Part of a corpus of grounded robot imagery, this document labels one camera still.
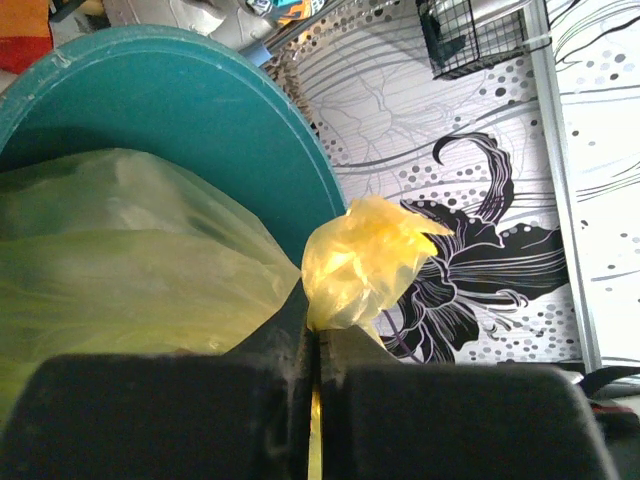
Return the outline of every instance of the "teal plastic bucket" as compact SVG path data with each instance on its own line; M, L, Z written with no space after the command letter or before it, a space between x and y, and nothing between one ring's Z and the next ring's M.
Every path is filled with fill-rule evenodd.
M328 160L260 70L169 27L114 28L43 58L0 98L0 171L122 147L191 170L255 213L300 265L344 213Z

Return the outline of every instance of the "yellow plastic bag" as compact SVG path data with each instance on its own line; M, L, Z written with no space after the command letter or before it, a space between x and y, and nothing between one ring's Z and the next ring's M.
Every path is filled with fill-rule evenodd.
M252 213L146 153L0 175L0 421L61 353L224 353L299 270Z
M392 307L437 254L424 233L452 232L378 196L354 200L346 215L316 229L302 259L309 327L358 324L380 341L371 320Z

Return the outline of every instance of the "black wire basket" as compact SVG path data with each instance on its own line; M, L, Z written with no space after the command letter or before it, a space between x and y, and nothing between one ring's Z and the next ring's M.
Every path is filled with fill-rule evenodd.
M443 3L416 0L435 79L454 80L528 53L522 10L479 24L472 0Z

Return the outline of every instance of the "black strap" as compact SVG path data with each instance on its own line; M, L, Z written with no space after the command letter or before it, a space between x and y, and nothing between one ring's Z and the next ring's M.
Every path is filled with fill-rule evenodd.
M584 394L591 398L598 390L606 387L611 382L631 375L640 375L640 367L605 367L586 375L579 383Z

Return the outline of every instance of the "floral wallpaper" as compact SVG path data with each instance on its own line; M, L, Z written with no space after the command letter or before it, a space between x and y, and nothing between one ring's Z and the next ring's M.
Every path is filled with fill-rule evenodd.
M433 80L412 0L352 2L294 50L347 200L382 195L456 232L377 319L387 348L418 363L579 360L528 57Z
M605 365L640 362L640 3L548 6L600 354Z

